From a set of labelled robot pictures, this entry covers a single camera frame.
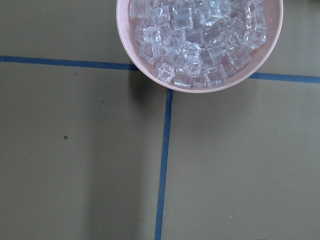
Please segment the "clear plastic ice cubes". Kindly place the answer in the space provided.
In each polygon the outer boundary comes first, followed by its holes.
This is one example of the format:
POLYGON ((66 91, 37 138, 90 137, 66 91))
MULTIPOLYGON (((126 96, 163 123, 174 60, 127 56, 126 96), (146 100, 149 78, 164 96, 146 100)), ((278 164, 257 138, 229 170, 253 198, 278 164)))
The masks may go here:
POLYGON ((135 40, 158 80, 214 88, 252 61, 267 40, 261 0, 132 0, 135 40))

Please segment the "pink bowl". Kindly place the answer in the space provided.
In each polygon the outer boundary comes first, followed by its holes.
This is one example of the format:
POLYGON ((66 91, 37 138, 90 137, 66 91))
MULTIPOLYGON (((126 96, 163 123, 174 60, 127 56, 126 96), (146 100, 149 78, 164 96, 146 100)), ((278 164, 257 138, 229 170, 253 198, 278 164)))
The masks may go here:
POLYGON ((267 25, 267 40, 266 43, 259 49, 254 50, 252 53, 252 61, 248 63, 244 68, 237 71, 234 75, 227 78, 223 85, 217 87, 206 87, 206 88, 181 88, 174 86, 172 83, 164 83, 157 79, 157 73, 154 67, 147 63, 140 57, 140 47, 135 37, 135 23, 130 20, 130 1, 129 0, 118 0, 116 2, 116 24, 118 35, 121 43, 133 62, 134 66, 139 69, 146 77, 154 81, 155 83, 166 87, 168 89, 192 94, 204 94, 212 93, 227 88, 233 87, 245 79, 251 77, 267 60, 273 51, 283 23, 283 1, 282 0, 265 0, 264 2, 266 25, 267 25))

